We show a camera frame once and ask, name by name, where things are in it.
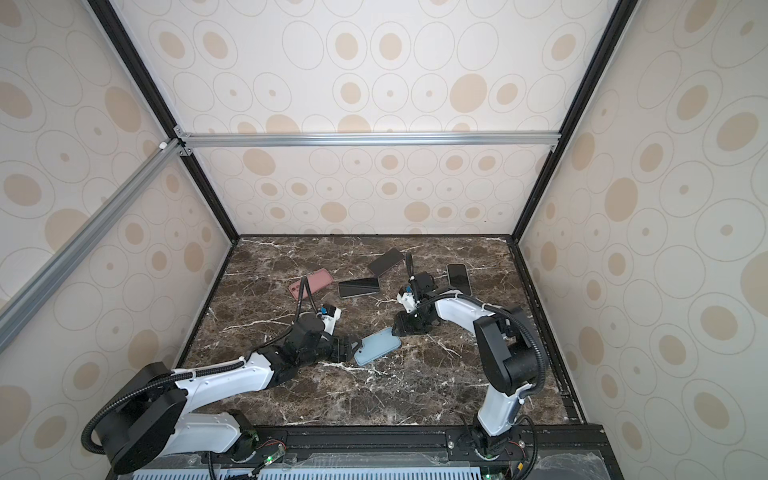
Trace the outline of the silver phone dark screen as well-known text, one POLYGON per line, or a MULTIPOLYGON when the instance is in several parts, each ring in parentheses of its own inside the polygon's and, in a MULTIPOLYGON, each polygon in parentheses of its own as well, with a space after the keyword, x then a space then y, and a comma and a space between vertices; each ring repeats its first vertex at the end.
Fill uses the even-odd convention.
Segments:
POLYGON ((380 292, 379 279, 368 277, 341 281, 338 283, 338 292, 342 299, 377 294, 380 292))

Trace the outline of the pink phone case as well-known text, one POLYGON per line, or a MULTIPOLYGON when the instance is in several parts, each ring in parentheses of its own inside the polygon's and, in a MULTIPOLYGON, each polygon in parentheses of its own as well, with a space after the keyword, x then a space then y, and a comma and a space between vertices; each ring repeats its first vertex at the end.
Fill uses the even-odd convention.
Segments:
MULTIPOLYGON (((304 287, 302 298, 307 298, 310 294, 314 294, 317 290, 322 290, 333 283, 333 277, 330 272, 325 269, 319 269, 310 273, 307 276, 308 286, 304 287)), ((296 281, 288 287, 289 293, 295 300, 299 299, 299 291, 301 289, 301 281, 296 281)))

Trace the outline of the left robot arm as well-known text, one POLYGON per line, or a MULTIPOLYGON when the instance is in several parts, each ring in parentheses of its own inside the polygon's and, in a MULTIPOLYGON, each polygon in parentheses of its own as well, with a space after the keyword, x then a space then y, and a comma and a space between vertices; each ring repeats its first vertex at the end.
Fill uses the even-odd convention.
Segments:
POLYGON ((236 360, 193 369, 168 369, 159 362, 143 367, 86 423, 82 448, 106 456, 117 475, 161 456, 239 449, 250 440, 243 416, 201 414, 199 408, 275 388, 321 361, 352 360, 362 340, 335 334, 340 316, 331 307, 301 313, 285 332, 236 360))

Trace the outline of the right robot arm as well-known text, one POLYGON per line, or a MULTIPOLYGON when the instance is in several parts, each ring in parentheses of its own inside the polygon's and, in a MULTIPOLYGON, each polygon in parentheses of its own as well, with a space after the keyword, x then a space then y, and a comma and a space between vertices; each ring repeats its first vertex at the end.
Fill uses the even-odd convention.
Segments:
POLYGON ((438 288, 426 273, 411 274, 400 289, 392 334, 427 335, 443 322, 471 333, 489 384, 476 418, 489 438, 513 428, 525 399, 543 390, 548 358, 525 312, 486 303, 452 288, 438 288))

